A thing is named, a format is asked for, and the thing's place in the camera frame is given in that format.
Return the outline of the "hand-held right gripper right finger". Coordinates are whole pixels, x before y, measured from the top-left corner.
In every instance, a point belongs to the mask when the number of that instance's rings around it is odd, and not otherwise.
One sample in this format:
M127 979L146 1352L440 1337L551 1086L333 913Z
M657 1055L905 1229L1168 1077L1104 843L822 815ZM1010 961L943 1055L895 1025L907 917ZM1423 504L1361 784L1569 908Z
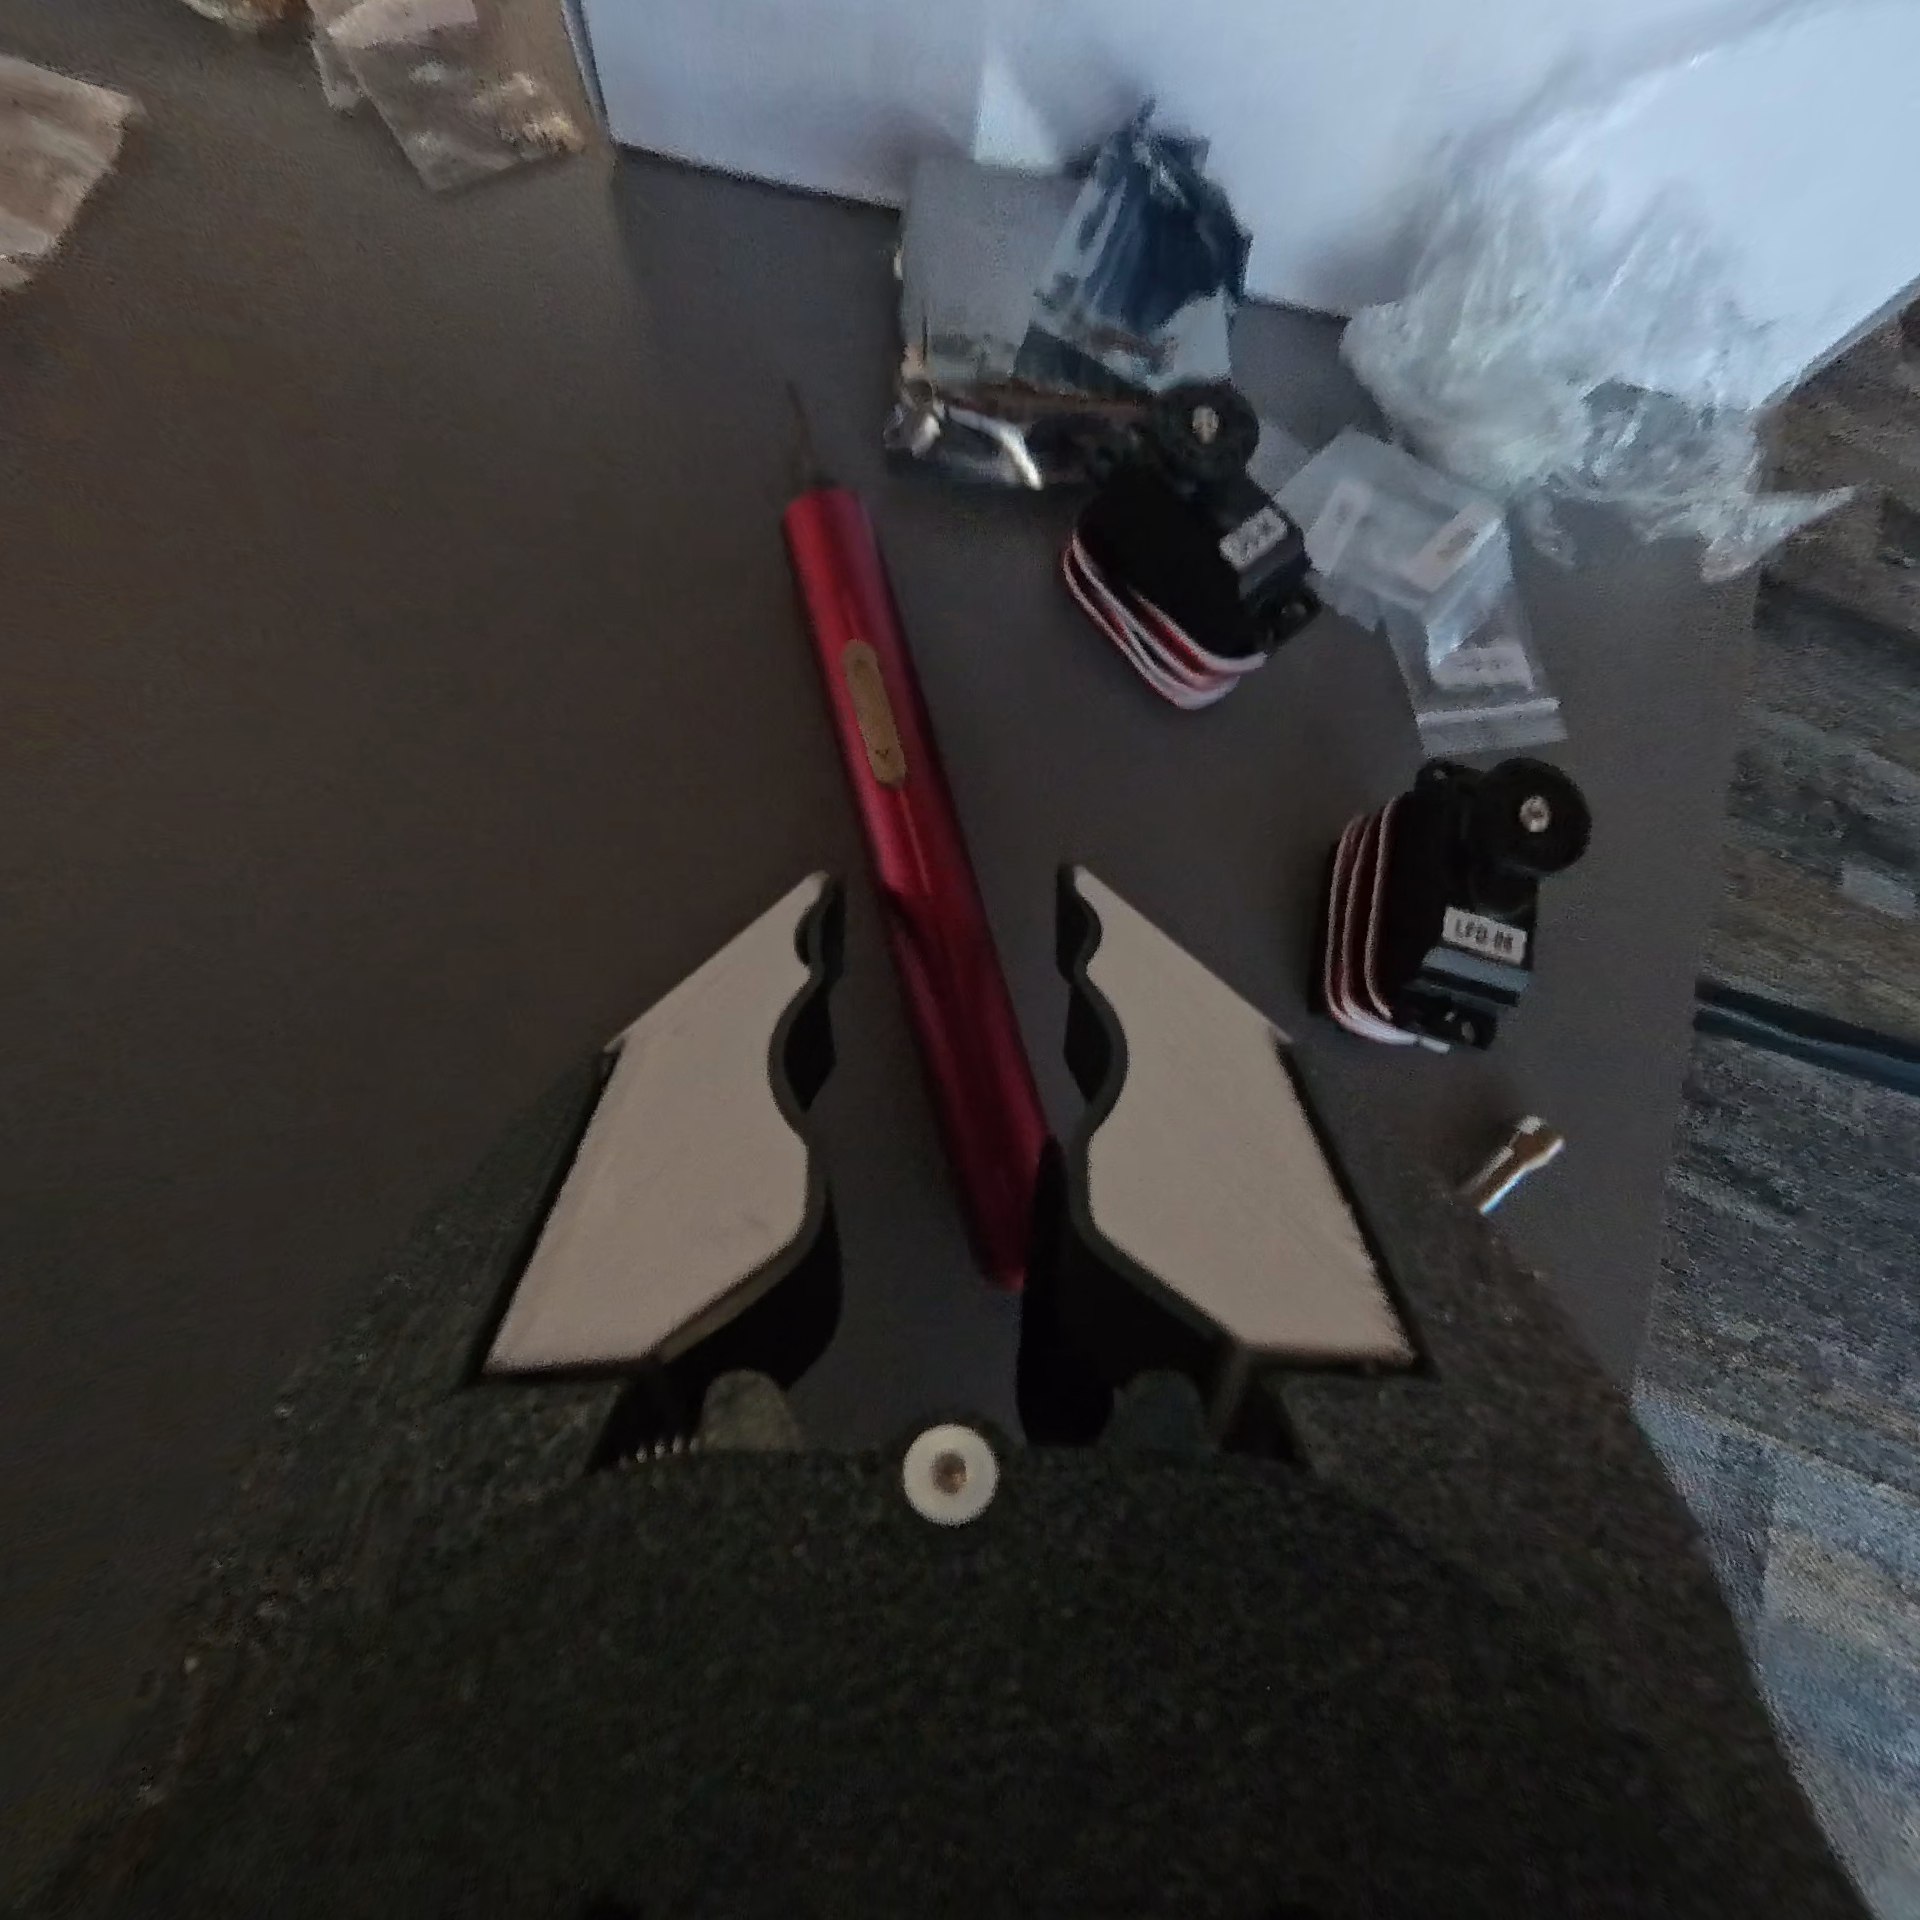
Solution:
M1390 1267L1292 1039L1090 865L1060 873L1072 1221L1093 1260L1252 1363L1410 1369Z

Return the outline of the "red electric screwdriver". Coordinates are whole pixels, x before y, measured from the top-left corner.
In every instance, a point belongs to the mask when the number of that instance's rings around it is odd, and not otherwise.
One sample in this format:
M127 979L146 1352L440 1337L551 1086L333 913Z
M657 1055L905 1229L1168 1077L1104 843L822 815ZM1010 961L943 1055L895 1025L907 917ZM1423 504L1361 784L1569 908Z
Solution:
M883 944L975 1260L997 1288L1024 1290L1048 1141L1042 1092L877 522L861 495L828 474L792 378L784 398L793 421L797 492L780 512L780 534Z

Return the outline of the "dark grey desk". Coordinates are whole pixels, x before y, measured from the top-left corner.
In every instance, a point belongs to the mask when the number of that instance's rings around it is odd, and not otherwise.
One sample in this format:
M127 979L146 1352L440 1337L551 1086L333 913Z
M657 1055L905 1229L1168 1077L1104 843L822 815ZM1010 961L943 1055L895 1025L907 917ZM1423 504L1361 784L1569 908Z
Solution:
M6 1851L20 1915L1763 1915L1855 1901L1613 1378L1751 615L1544 588L1591 854L1520 1068L1292 1060L1410 1369L1224 1358L1081 1243L1060 873L1284 1033L1410 784L1329 618L1211 720L1057 492L877 440L895 230L645 163L434 198L304 60L6 6L139 96L6 296ZM780 512L861 495L1042 1092L975 1260ZM627 1024L842 888L822 1248L690 1356L483 1358ZM1566 1147L1495 1214L1523 1115Z

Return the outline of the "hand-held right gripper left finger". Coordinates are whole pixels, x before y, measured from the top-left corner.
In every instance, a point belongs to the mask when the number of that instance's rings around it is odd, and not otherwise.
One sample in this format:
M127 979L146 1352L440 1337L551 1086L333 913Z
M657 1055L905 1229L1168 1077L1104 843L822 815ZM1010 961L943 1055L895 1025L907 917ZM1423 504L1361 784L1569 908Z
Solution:
M677 1361L822 1248L831 1189L809 1120L837 1065L842 945L842 888L811 872L602 1050L488 1378Z

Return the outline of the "shiny silver foil bag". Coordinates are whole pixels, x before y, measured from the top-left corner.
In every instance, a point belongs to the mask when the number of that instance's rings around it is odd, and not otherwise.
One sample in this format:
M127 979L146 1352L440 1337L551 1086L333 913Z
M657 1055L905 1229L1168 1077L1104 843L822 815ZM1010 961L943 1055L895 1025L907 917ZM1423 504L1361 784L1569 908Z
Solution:
M1233 321L1252 238L1209 153L1144 102L1060 175L919 159L886 455L1025 492L1129 463L1243 470L1261 426Z

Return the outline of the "small clear zip bag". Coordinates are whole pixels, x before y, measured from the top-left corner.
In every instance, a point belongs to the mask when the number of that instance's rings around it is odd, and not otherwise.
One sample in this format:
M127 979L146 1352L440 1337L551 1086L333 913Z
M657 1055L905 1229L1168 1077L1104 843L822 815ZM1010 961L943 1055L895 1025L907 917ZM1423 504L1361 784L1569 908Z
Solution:
M1425 757L1520 754L1566 740L1519 588L1504 588L1480 627L1439 659L1410 610L1391 609L1383 632Z
M1401 620L1445 655L1513 582L1503 511L1396 443L1343 431L1279 489L1323 602L1361 629Z

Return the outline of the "crumpled clear plastic wrap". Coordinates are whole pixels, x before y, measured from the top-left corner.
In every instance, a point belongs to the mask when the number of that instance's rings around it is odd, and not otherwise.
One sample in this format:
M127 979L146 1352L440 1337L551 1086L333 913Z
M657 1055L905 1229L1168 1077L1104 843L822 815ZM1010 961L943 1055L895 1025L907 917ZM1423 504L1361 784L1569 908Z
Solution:
M1609 150L1684 78L1858 6L1713 8L1644 47L1569 53L1526 102L1461 137L1410 217L1396 298L1349 319L1340 356L1423 461L1508 511L1557 566L1566 511L1642 544L1696 542L1707 586L1771 562L1855 488L1771 489L1775 321L1738 296L1730 242L1693 191L1620 211Z

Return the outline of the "black servo motor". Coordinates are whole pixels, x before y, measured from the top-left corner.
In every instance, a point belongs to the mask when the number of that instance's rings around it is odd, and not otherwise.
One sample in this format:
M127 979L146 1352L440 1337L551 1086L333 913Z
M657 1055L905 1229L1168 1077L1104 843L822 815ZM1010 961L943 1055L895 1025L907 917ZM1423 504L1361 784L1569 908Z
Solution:
M1329 850L1314 1011L1369 1044L1490 1050L1538 964L1541 887L1591 839L1586 791L1553 762L1428 761Z
M1220 705L1323 610L1305 532L1252 474L1261 421L1189 381L1093 432L1090 501L1060 571L1074 609L1168 705Z

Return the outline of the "pile of small screw bags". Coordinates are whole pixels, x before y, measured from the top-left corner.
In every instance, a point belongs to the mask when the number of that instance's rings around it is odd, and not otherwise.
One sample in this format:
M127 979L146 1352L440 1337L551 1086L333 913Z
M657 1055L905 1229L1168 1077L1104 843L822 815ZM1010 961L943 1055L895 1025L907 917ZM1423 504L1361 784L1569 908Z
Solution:
M373 115L436 193L591 148L563 6L189 2L182 14L249 44L301 47L325 106ZM136 118L128 92L3 60L6 293L63 249Z

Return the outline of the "orange cardboard box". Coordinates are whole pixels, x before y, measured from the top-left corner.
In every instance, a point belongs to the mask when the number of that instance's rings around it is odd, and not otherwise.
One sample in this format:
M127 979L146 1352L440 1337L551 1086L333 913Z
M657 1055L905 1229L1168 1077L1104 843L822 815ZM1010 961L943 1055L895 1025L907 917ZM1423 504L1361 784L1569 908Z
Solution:
M1211 144L1249 292L1395 298L1443 163L1599 106L1609 203L1669 191L1763 319L1819 341L1916 283L1916 6L591 2L614 142L899 203L922 155L1052 171L1141 102Z

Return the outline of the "small metal connector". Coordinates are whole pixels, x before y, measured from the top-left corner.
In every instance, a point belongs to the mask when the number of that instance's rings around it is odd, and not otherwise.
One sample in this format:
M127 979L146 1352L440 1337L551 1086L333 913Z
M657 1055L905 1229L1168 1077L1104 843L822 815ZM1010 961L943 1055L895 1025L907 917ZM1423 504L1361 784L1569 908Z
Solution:
M1565 1133L1544 1115L1523 1115L1499 1147L1459 1189L1477 1214L1495 1214L1523 1182L1547 1169L1566 1147Z

